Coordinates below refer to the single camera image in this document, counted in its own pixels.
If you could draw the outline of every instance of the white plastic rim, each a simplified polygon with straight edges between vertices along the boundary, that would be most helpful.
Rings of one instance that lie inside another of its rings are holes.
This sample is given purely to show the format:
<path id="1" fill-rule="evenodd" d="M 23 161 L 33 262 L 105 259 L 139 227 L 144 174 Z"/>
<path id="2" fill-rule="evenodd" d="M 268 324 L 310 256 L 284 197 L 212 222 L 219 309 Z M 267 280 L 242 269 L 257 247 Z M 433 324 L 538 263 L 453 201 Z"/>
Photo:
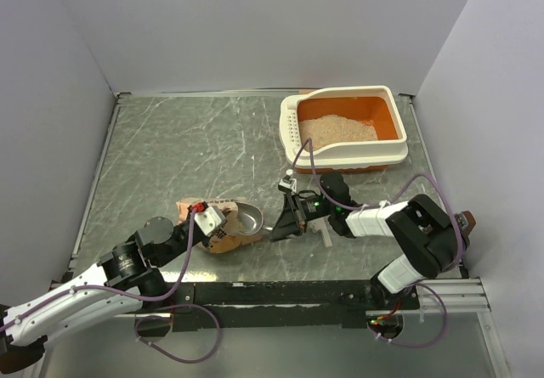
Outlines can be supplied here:
<path id="1" fill-rule="evenodd" d="M 350 169 L 384 166 L 402 162 L 408 156 L 405 127 L 388 87 L 329 87 L 305 95 L 292 95 L 280 106 L 280 140 L 287 160 L 292 163 L 301 147 L 298 104 L 306 99 L 378 97 L 385 100 L 398 135 L 395 140 L 330 144 L 314 152 L 316 168 Z M 310 169 L 309 152 L 304 150 L 297 168 Z"/>

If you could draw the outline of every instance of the marble table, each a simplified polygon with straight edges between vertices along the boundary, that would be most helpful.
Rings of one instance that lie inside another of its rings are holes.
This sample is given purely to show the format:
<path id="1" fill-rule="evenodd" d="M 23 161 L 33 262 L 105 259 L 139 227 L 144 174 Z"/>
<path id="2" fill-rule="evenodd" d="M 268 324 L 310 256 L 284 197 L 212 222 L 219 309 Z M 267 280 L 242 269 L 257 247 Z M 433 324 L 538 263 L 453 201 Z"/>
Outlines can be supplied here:
<path id="1" fill-rule="evenodd" d="M 273 225 L 283 197 L 277 183 L 288 168 L 278 136 L 280 103 L 274 91 L 119 98 L 104 164 L 77 254 L 81 273 L 145 221 L 178 219 L 184 197 L 245 197 Z M 352 197 L 376 202 L 392 197 L 416 172 L 430 170 L 413 106 L 396 97 L 408 135 L 409 155 L 385 171 L 345 176 Z M 312 188 L 297 175 L 300 189 Z M 424 179 L 405 193 L 437 195 Z M 344 239 L 331 231 L 327 248 L 319 234 L 270 243 L 267 240 L 214 255 L 196 247 L 184 281 L 284 281 L 369 279 L 401 250 L 383 237 Z M 162 269 L 174 281 L 184 256 Z M 455 269 L 443 277 L 460 277 Z"/>

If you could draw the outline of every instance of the litter box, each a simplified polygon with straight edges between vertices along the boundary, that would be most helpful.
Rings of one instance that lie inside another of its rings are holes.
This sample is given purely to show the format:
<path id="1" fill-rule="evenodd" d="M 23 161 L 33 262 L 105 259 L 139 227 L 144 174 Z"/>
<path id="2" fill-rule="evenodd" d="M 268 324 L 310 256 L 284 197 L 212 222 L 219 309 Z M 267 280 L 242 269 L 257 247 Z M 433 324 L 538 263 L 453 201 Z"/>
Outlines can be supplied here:
<path id="1" fill-rule="evenodd" d="M 314 151 L 317 172 L 358 172 L 402 162 L 408 156 L 406 131 L 388 87 L 329 87 L 283 99 L 280 140 L 292 163 L 300 150 L 299 122 L 338 115 L 374 126 L 377 140 L 334 143 Z M 298 172 L 311 172 L 309 152 L 303 150 Z"/>

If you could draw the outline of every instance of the robotic hand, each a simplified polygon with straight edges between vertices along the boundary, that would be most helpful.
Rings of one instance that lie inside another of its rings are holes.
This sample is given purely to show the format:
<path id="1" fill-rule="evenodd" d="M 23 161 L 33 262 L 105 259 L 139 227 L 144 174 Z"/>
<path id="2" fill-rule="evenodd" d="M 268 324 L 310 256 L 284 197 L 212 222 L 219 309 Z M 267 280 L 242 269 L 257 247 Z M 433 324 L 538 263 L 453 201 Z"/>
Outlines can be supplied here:
<path id="1" fill-rule="evenodd" d="M 195 244 L 206 245 L 225 224 L 224 214 L 205 202 L 195 204 L 190 212 L 195 212 Z M 31 302 L 2 306 L 0 371 L 22 370 L 66 336 L 117 314 L 160 307 L 161 300 L 143 302 L 90 288 L 107 286 L 147 297 L 165 295 L 167 285 L 159 268 L 187 250 L 189 237 L 190 221 L 174 226 L 164 217 L 154 217 L 75 279 Z M 68 294 L 59 297 L 64 291 Z"/>
<path id="2" fill-rule="evenodd" d="M 449 216 L 427 195 L 416 195 L 409 201 L 389 205 L 383 201 L 378 208 L 349 211 L 331 203 L 323 194 L 305 190 L 295 193 L 292 172 L 280 181 L 284 206 L 270 233 L 270 240 L 283 240 L 290 235 L 306 232 L 308 223 L 328 216 L 329 224 L 339 235 L 354 238 L 381 235 L 394 237 L 404 252 L 371 278 L 372 295 L 376 303 L 391 302 L 421 279 L 435 279 L 448 269 L 457 254 L 453 227 L 459 227 L 463 249 L 469 246 L 468 235 L 475 221 L 470 212 Z M 349 195 L 349 187 L 337 172 L 323 174 L 320 186 L 333 200 L 358 207 Z"/>

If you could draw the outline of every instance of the beige granules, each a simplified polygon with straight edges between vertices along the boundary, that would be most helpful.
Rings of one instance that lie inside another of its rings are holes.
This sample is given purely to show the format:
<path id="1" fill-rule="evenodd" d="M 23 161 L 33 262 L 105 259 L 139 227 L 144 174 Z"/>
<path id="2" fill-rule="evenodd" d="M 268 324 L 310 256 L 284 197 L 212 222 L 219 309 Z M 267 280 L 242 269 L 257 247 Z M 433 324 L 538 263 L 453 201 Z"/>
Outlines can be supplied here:
<path id="1" fill-rule="evenodd" d="M 326 115 L 319 119 L 299 122 L 303 143 L 312 138 L 314 150 L 334 143 L 368 142 L 377 140 L 376 130 L 371 125 L 337 115 Z"/>

